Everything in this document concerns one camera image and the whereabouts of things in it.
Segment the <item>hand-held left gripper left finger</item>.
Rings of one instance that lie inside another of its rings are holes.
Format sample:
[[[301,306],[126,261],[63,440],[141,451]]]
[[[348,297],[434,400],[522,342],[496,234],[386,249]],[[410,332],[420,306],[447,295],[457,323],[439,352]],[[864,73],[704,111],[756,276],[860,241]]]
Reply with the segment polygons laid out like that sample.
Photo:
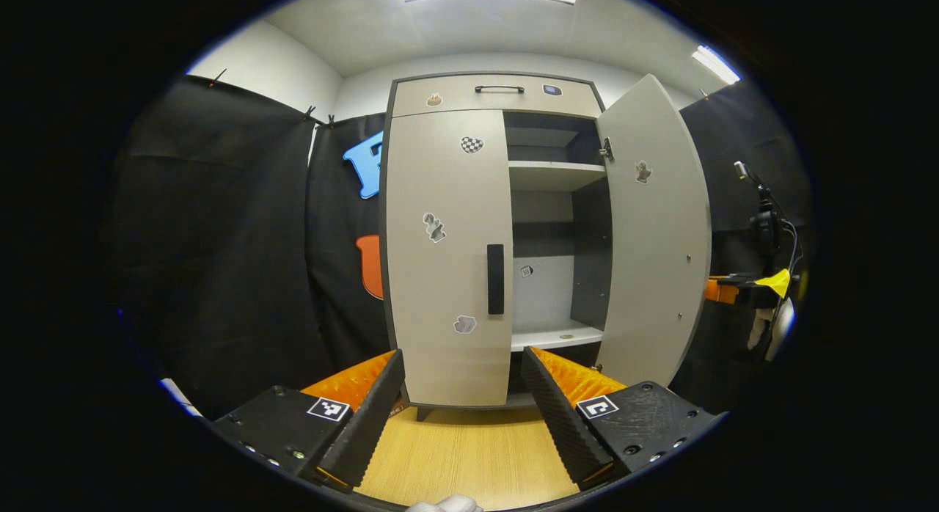
[[[214,426],[281,472],[353,491],[365,478],[404,379],[403,352],[396,349],[302,390],[274,385]]]

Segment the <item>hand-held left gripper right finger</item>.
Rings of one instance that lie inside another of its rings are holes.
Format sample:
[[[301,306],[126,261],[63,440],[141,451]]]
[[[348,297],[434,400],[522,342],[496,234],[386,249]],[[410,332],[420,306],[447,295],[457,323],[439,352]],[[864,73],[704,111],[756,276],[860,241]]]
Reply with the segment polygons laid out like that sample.
[[[627,386],[536,347],[523,351],[521,378],[581,491],[663,463],[726,417],[657,382]]]

